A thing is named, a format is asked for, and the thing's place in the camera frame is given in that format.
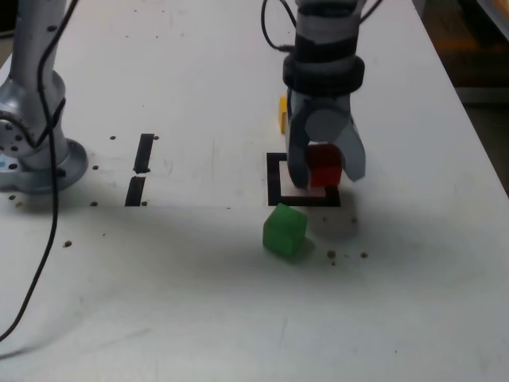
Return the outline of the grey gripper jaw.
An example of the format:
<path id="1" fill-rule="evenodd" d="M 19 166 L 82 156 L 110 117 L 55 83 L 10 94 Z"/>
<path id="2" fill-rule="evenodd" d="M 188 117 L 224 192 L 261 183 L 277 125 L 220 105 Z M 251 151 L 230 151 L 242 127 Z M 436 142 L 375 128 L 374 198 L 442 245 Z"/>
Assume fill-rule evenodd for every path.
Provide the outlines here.
<path id="1" fill-rule="evenodd" d="M 308 136 L 311 142 L 328 143 L 341 152 L 344 171 L 351 181 L 365 176 L 365 149 L 349 111 L 319 103 L 308 116 Z"/>

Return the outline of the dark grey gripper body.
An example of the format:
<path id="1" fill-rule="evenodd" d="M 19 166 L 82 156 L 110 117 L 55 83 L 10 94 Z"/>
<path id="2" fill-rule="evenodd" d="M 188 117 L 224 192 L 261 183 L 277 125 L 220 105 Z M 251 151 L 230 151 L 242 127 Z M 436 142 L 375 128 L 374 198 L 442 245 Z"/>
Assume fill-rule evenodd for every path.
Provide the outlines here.
<path id="1" fill-rule="evenodd" d="M 289 115 L 298 113 L 304 106 L 330 107 L 338 110 L 342 115 L 350 115 L 351 101 L 350 95 L 344 95 L 336 98 L 316 97 L 296 92 L 292 89 L 287 90 L 287 110 Z"/>

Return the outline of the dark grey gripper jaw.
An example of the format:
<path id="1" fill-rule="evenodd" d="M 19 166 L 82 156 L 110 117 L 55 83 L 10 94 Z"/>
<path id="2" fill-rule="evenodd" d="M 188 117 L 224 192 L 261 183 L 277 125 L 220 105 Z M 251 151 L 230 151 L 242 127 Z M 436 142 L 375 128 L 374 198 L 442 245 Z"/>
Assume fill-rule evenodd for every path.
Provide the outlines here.
<path id="1" fill-rule="evenodd" d="M 306 161 L 306 151 L 310 137 L 305 125 L 311 114 L 311 107 L 304 106 L 292 116 L 287 131 L 287 165 L 293 184 L 299 189 L 306 189 L 309 185 L 309 166 Z"/>

